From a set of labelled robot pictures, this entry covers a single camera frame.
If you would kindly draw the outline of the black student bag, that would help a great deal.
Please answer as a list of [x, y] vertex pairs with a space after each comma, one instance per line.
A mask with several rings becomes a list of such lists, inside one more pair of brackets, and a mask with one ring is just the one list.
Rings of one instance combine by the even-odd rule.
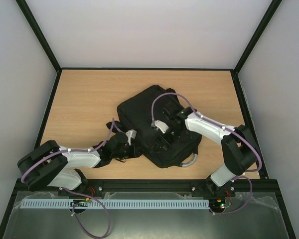
[[108, 160], [144, 155], [159, 168], [189, 167], [198, 158], [202, 139], [185, 126], [191, 112], [180, 104], [173, 89], [152, 85], [117, 106], [115, 135], [102, 152]]

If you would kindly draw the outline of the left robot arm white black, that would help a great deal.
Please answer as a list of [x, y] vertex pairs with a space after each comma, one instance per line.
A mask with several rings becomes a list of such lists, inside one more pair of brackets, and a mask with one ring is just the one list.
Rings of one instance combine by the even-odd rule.
[[98, 145], [84, 149], [60, 146], [49, 140], [18, 161], [21, 181], [30, 191], [46, 187], [77, 190], [86, 185], [82, 168], [99, 168], [112, 160], [124, 162], [140, 157], [143, 151], [135, 137], [134, 130], [117, 132]]

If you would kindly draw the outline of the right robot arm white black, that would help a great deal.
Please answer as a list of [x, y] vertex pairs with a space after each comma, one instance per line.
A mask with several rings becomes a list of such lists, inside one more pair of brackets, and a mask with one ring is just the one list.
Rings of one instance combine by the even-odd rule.
[[220, 123], [204, 116], [192, 104], [188, 105], [172, 114], [172, 122], [214, 141], [222, 148], [224, 163], [206, 179], [206, 188], [211, 194], [220, 194], [226, 183], [235, 181], [246, 172], [258, 172], [262, 168], [259, 149], [246, 126]]

